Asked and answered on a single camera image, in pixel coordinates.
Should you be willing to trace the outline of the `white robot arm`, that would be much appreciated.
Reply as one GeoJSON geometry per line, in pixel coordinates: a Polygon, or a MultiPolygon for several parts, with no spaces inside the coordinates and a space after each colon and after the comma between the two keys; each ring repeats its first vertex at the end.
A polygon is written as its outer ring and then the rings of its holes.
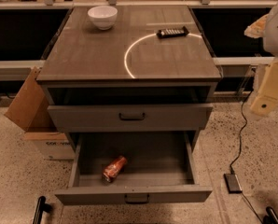
{"type": "Polygon", "coordinates": [[[263,38],[263,48],[274,56],[265,67],[265,74],[250,105],[259,116],[267,116],[278,106],[278,3],[270,12],[249,25],[244,34],[251,38],[263,38]]]}

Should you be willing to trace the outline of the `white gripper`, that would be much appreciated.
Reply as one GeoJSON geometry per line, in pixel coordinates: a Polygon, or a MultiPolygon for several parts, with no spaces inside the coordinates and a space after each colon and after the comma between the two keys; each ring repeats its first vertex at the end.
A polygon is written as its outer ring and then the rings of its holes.
{"type": "MultiPolygon", "coordinates": [[[[268,15],[264,15],[254,21],[244,30],[244,34],[251,38],[263,37],[267,17],[268,15]]],[[[264,78],[258,90],[258,95],[253,98],[250,110],[256,115],[267,116],[276,106],[278,106],[278,58],[274,59],[265,68],[264,78]]]]}

